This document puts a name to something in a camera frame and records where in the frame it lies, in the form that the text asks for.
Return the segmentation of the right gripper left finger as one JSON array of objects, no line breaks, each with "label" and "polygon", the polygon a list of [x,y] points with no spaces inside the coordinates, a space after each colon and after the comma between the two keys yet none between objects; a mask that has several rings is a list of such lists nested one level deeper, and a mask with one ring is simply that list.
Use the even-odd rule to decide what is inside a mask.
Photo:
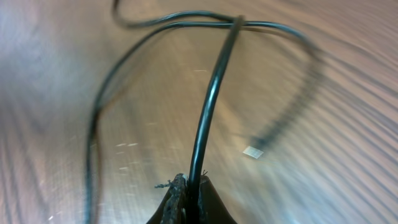
[{"label": "right gripper left finger", "polygon": [[177,174],[173,181],[155,186],[156,189],[168,188],[157,210],[147,224],[183,224],[186,223],[185,204],[187,193],[187,178]]}]

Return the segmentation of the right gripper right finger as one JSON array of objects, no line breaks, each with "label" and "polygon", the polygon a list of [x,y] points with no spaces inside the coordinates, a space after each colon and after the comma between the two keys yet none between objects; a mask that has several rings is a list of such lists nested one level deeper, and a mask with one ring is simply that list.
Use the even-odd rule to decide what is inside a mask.
[{"label": "right gripper right finger", "polygon": [[207,175],[200,179],[198,208],[200,224],[237,224]]}]

